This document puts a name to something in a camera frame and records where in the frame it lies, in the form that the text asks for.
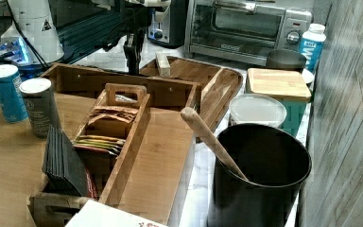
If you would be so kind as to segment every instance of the aluminum can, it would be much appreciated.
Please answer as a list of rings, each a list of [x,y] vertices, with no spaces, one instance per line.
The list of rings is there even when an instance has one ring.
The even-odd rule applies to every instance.
[[[25,103],[20,94],[22,83],[19,70],[11,64],[0,65],[0,107],[9,123],[27,119]]]
[[[29,79],[22,83],[20,92],[26,104],[31,129],[38,138],[46,138],[49,126],[61,128],[52,83],[49,79]]]

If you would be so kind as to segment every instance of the wooden organizer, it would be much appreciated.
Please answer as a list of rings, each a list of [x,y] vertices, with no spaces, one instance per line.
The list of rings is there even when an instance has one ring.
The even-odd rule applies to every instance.
[[[91,130],[102,134],[124,133],[126,144],[116,160],[92,159],[86,164],[98,186],[98,201],[167,226],[178,226],[195,145],[193,132],[181,119],[180,110],[199,107],[199,84],[110,75],[97,69],[63,64],[56,64],[43,77],[53,81],[57,92],[79,96],[95,96],[95,90],[105,86],[105,81],[118,82],[107,85],[94,106],[111,103],[107,97],[113,96],[113,86],[115,91],[124,88],[121,92],[126,93],[137,88],[144,91],[137,95],[139,113],[131,125],[98,124],[89,129],[86,117],[73,139]],[[37,226],[63,226],[89,198],[45,193],[47,182],[45,177],[41,192],[30,197],[30,212]]]
[[[193,81],[202,86],[199,116],[211,131],[215,131],[228,111],[230,101],[237,95],[243,76],[233,69],[199,61],[171,56],[167,56],[167,60],[170,64],[170,77],[167,78]],[[158,77],[157,62],[149,62],[140,70],[140,74]]]

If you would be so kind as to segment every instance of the bottle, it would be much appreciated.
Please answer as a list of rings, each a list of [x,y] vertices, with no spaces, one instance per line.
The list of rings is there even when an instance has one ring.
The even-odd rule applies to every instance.
[[[315,72],[320,60],[320,53],[326,40],[326,35],[323,34],[324,31],[325,26],[311,24],[302,35],[299,52],[307,58],[305,68],[311,73]]]

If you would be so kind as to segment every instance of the toaster oven window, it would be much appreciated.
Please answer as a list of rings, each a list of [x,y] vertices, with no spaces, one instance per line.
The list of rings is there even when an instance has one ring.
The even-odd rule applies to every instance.
[[[265,58],[275,48],[282,16],[243,14],[197,4],[190,44]]]
[[[218,31],[235,33],[259,40],[276,41],[282,16],[243,11],[216,9],[213,15],[213,27]]]

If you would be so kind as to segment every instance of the wooden spoon handle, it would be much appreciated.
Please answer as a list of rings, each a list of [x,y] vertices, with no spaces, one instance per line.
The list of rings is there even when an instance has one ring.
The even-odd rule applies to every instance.
[[[209,128],[205,125],[199,114],[190,107],[181,110],[181,118],[196,133],[196,135],[205,143],[206,146],[215,154],[215,156],[227,166],[232,172],[240,178],[248,180],[240,168],[235,164],[232,157],[226,149],[219,143]]]

